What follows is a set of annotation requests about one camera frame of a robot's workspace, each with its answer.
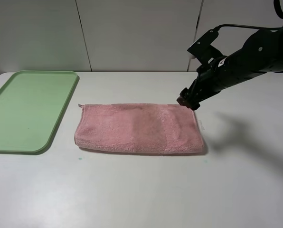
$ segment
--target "white table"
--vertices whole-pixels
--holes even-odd
[[[208,154],[184,157],[78,149],[78,103],[176,103],[196,73],[78,74],[51,148],[0,154],[0,228],[283,227],[283,74],[202,102]]]

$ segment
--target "white wall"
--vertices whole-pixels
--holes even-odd
[[[78,0],[93,71],[186,71],[201,0]]]
[[[243,24],[265,27],[281,27],[283,20],[274,11],[273,0],[204,0],[197,39],[209,29],[220,24]],[[218,38],[212,43],[224,55],[242,48],[244,42],[257,30],[245,28],[221,28]],[[192,60],[190,71],[200,66]]]
[[[75,0],[0,0],[0,74],[90,71]]]

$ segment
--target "pink towel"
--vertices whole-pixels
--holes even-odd
[[[204,151],[193,111],[178,104],[86,104],[75,144],[99,152],[187,155]]]

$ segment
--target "plastic tray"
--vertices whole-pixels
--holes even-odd
[[[75,72],[14,73],[0,89],[0,153],[46,151],[78,80]]]

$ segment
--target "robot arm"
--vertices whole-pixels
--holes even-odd
[[[260,30],[249,37],[240,50],[224,56],[211,46],[211,43],[218,37],[219,29],[223,26],[249,27]],[[185,88],[180,93],[177,99],[180,105],[196,110],[200,107],[201,101],[218,94],[223,89],[266,72],[283,72],[283,27],[246,27],[218,26],[209,30],[189,47],[188,52],[194,55],[202,65],[197,69],[198,77],[190,88]]]

